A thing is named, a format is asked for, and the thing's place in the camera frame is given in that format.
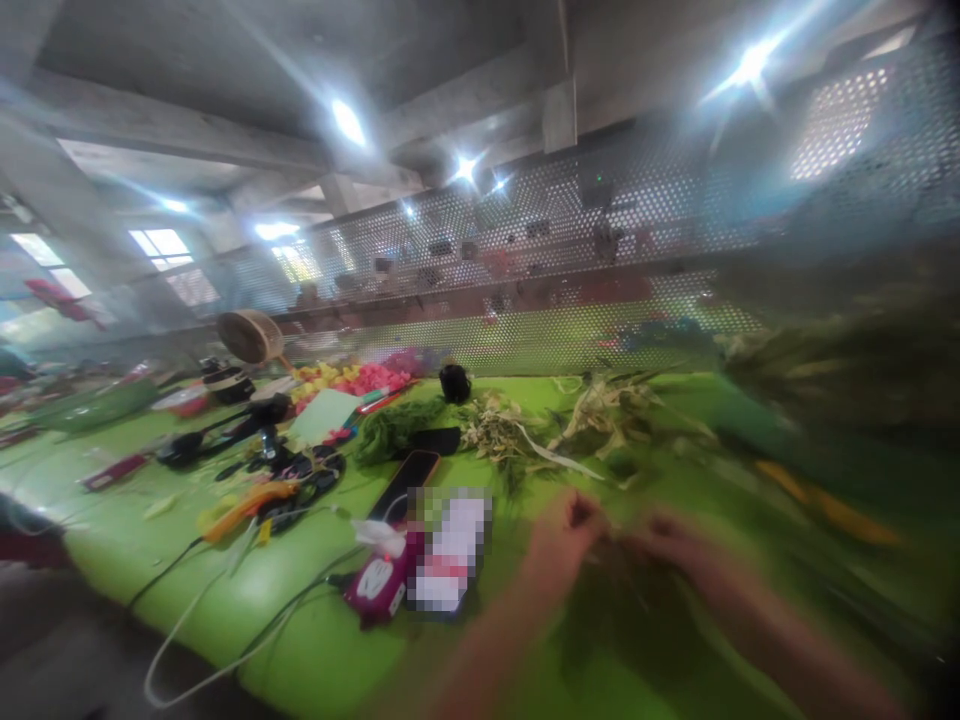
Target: small fan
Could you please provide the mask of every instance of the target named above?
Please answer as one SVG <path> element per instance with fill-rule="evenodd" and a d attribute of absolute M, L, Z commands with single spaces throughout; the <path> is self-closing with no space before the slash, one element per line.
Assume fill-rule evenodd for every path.
<path fill-rule="evenodd" d="M 283 333 L 259 310 L 235 310 L 217 318 L 220 341 L 233 355 L 253 365 L 279 360 L 291 375 L 293 365 L 283 356 Z"/>

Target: smartphone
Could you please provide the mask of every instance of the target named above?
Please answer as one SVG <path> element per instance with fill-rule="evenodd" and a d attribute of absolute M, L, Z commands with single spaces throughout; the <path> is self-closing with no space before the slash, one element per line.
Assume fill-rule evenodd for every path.
<path fill-rule="evenodd" d="M 381 520 L 388 525 L 401 522 L 407 515 L 407 491 L 426 485 L 439 464 L 440 455 L 435 452 L 414 450 L 410 453 L 367 519 Z"/>
<path fill-rule="evenodd" d="M 493 517 L 492 501 L 455 488 L 432 531 L 407 534 L 407 607 L 455 620 L 483 566 L 483 547 Z"/>

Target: person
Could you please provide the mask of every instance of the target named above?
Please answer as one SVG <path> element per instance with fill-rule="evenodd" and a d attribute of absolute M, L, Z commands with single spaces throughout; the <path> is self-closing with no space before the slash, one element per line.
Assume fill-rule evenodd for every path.
<path fill-rule="evenodd" d="M 564 604 L 590 548 L 610 534 L 596 502 L 562 493 L 535 523 L 512 584 L 467 630 L 427 716 L 493 717 L 500 691 Z M 733 647 L 808 718 L 908 717 L 882 685 L 693 523 L 659 512 L 619 541 L 639 561 L 678 572 Z"/>

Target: ceiling light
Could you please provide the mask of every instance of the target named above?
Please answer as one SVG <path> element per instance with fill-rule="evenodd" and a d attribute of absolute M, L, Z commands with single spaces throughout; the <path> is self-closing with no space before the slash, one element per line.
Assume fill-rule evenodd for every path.
<path fill-rule="evenodd" d="M 367 144 L 367 139 L 363 136 L 363 128 L 360 127 L 360 121 L 357 114 L 353 112 L 349 105 L 341 100 L 333 101 L 333 117 L 340 127 L 340 132 L 346 135 L 350 140 L 361 147 Z"/>
<path fill-rule="evenodd" d="M 286 235 L 293 235 L 299 229 L 299 225 L 291 225 L 290 223 L 269 223 L 264 225 L 256 225 L 253 228 L 257 235 L 268 241 L 277 240 L 278 238 L 282 238 Z"/>
<path fill-rule="evenodd" d="M 167 210 L 172 210 L 173 212 L 187 212 L 190 209 L 186 203 L 182 203 L 179 200 L 170 200 L 169 198 L 163 198 L 160 204 Z"/>
<path fill-rule="evenodd" d="M 776 40 L 765 40 L 748 49 L 743 54 L 740 67 L 730 78 L 733 84 L 746 85 L 759 79 L 767 65 L 767 60 L 770 59 L 770 54 L 777 49 L 778 44 Z"/>
<path fill-rule="evenodd" d="M 472 182 L 473 169 L 477 166 L 477 160 L 467 160 L 466 158 L 458 157 L 457 162 L 460 167 L 457 168 L 457 174 L 453 176 L 453 179 L 459 180 L 460 178 L 466 178 Z"/>

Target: perforated metal panel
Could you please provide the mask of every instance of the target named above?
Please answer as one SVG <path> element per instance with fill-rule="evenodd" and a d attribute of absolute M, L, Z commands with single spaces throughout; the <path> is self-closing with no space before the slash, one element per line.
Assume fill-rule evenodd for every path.
<path fill-rule="evenodd" d="M 822 264 L 960 230 L 949 42 L 866 60 L 778 103 L 780 117 L 738 116 L 719 138 L 716 125 L 648 123 L 145 280 L 126 301 L 104 299 L 126 319 L 81 334 L 129 347 L 118 338 L 145 326 L 127 317 L 129 297 L 169 283 L 189 301 L 151 310 L 151 332 L 176 330 L 188 339 L 163 343 L 195 356 L 214 347 L 217 313 L 253 307 L 275 316 L 297 361 L 357 354 L 431 372 L 452 355 L 478 374 L 709 367 L 717 336 L 767 316 L 717 292 L 732 263 L 763 250 L 765 262 Z M 790 305 L 794 318 L 829 310 L 802 294 Z M 27 344 L 82 344 L 80 326 L 62 343 L 56 324 Z"/>

